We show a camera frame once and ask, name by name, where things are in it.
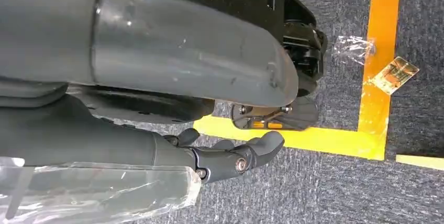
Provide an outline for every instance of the gray tube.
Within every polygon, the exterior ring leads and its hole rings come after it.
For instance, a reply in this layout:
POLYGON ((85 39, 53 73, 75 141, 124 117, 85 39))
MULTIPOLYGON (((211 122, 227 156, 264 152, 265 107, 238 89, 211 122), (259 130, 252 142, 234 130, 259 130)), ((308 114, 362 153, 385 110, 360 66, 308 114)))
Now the gray tube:
POLYGON ((189 149, 155 132, 95 118, 69 95, 39 108, 0 107, 0 139, 0 156, 23 158, 29 166, 81 161, 195 168, 189 149))
POLYGON ((102 0, 100 85, 278 107, 296 98, 290 57, 266 30, 185 0, 102 0))
POLYGON ((91 84, 96 0, 0 0, 1 76, 91 84))

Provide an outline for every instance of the yellow tape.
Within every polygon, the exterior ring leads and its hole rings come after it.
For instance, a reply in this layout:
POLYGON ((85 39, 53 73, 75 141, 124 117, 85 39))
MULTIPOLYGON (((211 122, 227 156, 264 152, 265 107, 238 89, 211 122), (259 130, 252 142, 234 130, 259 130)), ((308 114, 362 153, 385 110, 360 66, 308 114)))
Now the yellow tape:
MULTIPOLYGON (((262 137, 268 130, 241 130, 229 118, 203 117, 194 122, 194 128, 202 134, 226 139, 248 141, 262 137)), ((378 156, 379 147, 372 135, 364 132, 327 128, 308 128, 305 131, 277 130, 285 139, 285 147, 319 152, 357 156, 367 159, 384 159, 378 156)))
POLYGON ((424 156, 397 155, 396 161, 403 164, 421 166, 444 171, 444 159, 424 156))
MULTIPOLYGON (((383 160, 390 112, 390 97, 370 85, 368 80, 378 74, 394 58, 399 0, 371 0, 368 38, 374 39, 376 54, 364 65, 358 131, 309 128, 305 131, 278 130, 285 138, 285 147, 329 152, 367 159, 383 160)), ((250 140, 263 136, 266 130, 240 130, 230 119, 207 116, 196 121, 201 133, 227 139, 250 140)))
POLYGON ((369 82, 395 57, 399 0, 371 0, 367 38, 374 39, 376 54, 365 60, 358 131, 374 135, 384 156, 390 96, 369 82))

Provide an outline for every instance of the bolt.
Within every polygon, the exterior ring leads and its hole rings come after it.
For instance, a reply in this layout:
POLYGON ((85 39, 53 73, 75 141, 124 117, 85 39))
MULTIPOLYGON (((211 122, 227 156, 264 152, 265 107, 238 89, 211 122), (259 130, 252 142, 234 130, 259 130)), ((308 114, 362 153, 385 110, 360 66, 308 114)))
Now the bolt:
POLYGON ((238 173, 243 173, 247 169, 247 160, 244 158, 238 158, 236 161, 236 171, 238 173))
POLYGON ((240 107, 239 107, 239 113, 241 113, 241 114, 245 114, 245 105, 241 105, 240 107))
POLYGON ((285 113, 290 113, 293 110, 293 107, 291 105, 287 105, 287 106, 281 107, 281 110, 285 113))
POLYGON ((207 176, 207 170, 205 169, 196 169, 197 176, 201 178, 202 180, 207 176))

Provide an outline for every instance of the gray carpet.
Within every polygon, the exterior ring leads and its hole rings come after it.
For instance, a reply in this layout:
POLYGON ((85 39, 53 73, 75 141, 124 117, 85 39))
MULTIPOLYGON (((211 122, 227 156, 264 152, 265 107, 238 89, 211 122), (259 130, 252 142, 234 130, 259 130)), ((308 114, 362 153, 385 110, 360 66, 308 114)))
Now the gray carpet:
MULTIPOLYGON (((302 0, 330 41, 367 34, 369 0, 302 0)), ((401 0, 397 54, 420 72, 392 96, 387 157, 442 155, 444 0, 401 0)), ((356 129, 362 67, 329 53, 314 95, 318 125, 356 129)), ((228 115, 218 103, 215 114, 228 115)), ((163 134, 190 125, 136 124, 163 134)), ((198 145, 211 145, 203 137, 198 145)), ((205 185, 196 206, 139 223, 444 223, 444 173, 305 150, 284 149, 266 167, 205 185)))

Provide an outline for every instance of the plastic wrap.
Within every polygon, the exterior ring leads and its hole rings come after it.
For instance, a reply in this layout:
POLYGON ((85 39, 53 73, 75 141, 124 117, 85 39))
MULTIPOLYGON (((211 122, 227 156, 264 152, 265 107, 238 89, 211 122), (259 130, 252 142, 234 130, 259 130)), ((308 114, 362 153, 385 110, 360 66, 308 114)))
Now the plastic wrap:
POLYGON ((184 166, 0 164, 2 223, 121 223, 193 205, 201 187, 184 166))
POLYGON ((375 54, 374 42, 372 39, 365 40, 356 36, 339 36, 333 45, 333 56, 341 63, 365 64, 365 59, 369 55, 375 54))

